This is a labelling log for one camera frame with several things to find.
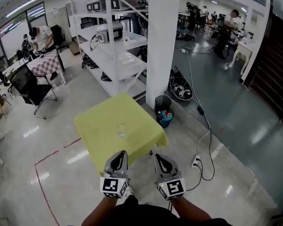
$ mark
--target red line on floor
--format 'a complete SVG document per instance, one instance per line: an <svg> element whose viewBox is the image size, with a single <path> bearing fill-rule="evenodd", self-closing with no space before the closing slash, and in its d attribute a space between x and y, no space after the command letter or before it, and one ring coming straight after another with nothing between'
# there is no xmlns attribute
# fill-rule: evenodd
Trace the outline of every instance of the red line on floor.
<svg viewBox="0 0 283 226"><path fill-rule="evenodd" d="M40 188L41 188L43 197L44 197L44 199L45 199L45 201L46 201L46 203L47 203L47 206L48 206L48 208L49 208L49 210L50 210L50 212L51 212L51 215L52 215L53 218L55 219L57 225L60 226L60 224L58 223L58 221L57 221L57 219L56 219L56 216L53 214L53 212L52 212L52 210L51 210L51 207L50 207L50 205L49 205L49 203L48 203L48 200L47 200L47 198L46 198L46 196L45 196L45 192L44 192L44 190L43 190L42 184L41 184L40 179L39 179L39 174L38 174L38 170L37 170L37 163L34 165L34 168L36 169L37 178L38 178L38 181L39 181L39 184L40 184Z"/></svg>
<svg viewBox="0 0 283 226"><path fill-rule="evenodd" d="M56 154L56 153L58 153L58 152L59 152L59 150L55 151L55 152L52 153L52 154L47 155L47 156L44 157L42 160L38 161L35 165L38 165L40 162L44 161L46 158L49 158L50 156L52 156L52 155L54 155L54 154Z"/></svg>
<svg viewBox="0 0 283 226"><path fill-rule="evenodd" d="M77 140L73 141L72 143L70 143L69 145L64 146L64 148L71 146L72 144L78 142L79 140L81 140L82 138L78 138Z"/></svg>

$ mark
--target white pipe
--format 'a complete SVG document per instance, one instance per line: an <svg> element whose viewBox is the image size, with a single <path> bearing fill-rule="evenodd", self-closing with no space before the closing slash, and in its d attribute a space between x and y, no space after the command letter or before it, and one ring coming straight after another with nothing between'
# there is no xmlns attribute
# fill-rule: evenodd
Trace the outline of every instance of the white pipe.
<svg viewBox="0 0 283 226"><path fill-rule="evenodd" d="M135 7L133 7L130 3L128 3L125 0L121 0L125 5L127 5L128 7L130 7L131 9L133 9L135 12L137 12L141 17L143 17L147 22L149 22L149 20L139 11L137 10Z"/></svg>

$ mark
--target white shelving unit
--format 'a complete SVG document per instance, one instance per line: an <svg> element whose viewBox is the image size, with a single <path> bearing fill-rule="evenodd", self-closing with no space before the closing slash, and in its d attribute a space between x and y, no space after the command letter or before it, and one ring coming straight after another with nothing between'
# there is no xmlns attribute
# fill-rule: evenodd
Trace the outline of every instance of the white shelving unit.
<svg viewBox="0 0 283 226"><path fill-rule="evenodd" d="M112 15L135 13L134 10L112 11L111 0L106 0L105 12L82 12L72 14L74 21L76 18L96 17L106 18L108 23L109 37L113 37ZM148 12L147 9L139 9L139 12ZM75 24L77 36L82 36L87 40L79 44L82 50L97 64L99 68L90 69L88 71L98 80L103 88L111 95L117 95L122 91L126 91L134 99L145 96L146 85L138 79L138 76L147 69L147 64L127 52L127 50L137 48L148 44L147 38L132 32L123 32L123 38L129 38L127 42L121 40L110 40L109 43L100 43L91 51L90 40L96 34L97 25L81 29L78 31ZM100 78L104 72L112 81L102 81Z"/></svg>

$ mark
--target gray floor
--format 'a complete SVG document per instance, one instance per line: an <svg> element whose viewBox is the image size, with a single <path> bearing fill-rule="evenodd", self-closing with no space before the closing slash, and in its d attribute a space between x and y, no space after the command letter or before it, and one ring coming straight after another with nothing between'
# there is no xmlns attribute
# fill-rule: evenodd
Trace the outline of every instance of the gray floor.
<svg viewBox="0 0 283 226"><path fill-rule="evenodd" d="M208 35L198 32L195 41L176 41L175 47L208 47L216 43ZM194 89L215 136L258 178L280 207L283 206L283 125L273 110L253 91L239 83L243 61L231 69L226 60L211 54L189 53ZM187 55L175 50L173 66L191 83ZM197 106L192 102L180 104L203 125Z"/></svg>
<svg viewBox="0 0 283 226"><path fill-rule="evenodd" d="M7 119L0 122L0 131L5 135L0 141L0 157L5 161L0 165L0 218L8 217L11 226L79 226L103 198L99 192L99 174L82 141L65 146L79 137L73 118L109 95L87 70L81 69L80 56L72 56L67 49L61 58L67 85L61 84L59 78L51 82L58 101L45 101L42 105L43 113L48 116L46 120L34 117L34 108L25 104L17 93L9 98L12 106L4 107ZM153 115L149 107L142 106ZM169 146L154 147L153 152L177 161L187 188L192 188L199 182L200 171L191 168L190 163L206 129L192 116L176 114L165 130ZM212 217L224 218L231 225L267 225L277 211L271 197L215 137L211 149L216 168L213 180L202 181L185 197ZM213 170L206 140L201 145L200 156L204 177L209 178ZM152 156L147 154L136 160L129 167L129 177L140 203L167 207L168 203L154 186ZM0 226L6 225L5 220L0 221Z"/></svg>

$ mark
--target black trash can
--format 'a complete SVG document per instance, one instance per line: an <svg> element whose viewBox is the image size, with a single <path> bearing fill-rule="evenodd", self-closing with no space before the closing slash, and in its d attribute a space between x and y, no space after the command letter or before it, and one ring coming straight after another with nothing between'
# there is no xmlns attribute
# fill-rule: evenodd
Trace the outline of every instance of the black trash can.
<svg viewBox="0 0 283 226"><path fill-rule="evenodd" d="M172 116L173 116L172 119L170 119L170 120L161 119L161 118L159 117L159 114L156 115L156 122L157 122L159 125L161 125L162 128L167 128L168 125L170 124L170 122L171 122L171 121L173 120L173 118L174 118L174 111L173 111L171 108L169 108L169 109L167 110L167 112L169 112L169 113L172 114Z"/></svg>
<svg viewBox="0 0 283 226"><path fill-rule="evenodd" d="M159 96L155 99L155 115L159 111L168 111L171 105L171 99L166 96Z"/></svg>
<svg viewBox="0 0 283 226"><path fill-rule="evenodd" d="M166 128L171 120L174 118L174 111L170 108L171 99L166 96L159 96L155 99L155 115L156 115L156 122L161 125L162 128ZM163 119L160 117L158 112L166 111L172 114L172 119Z"/></svg>

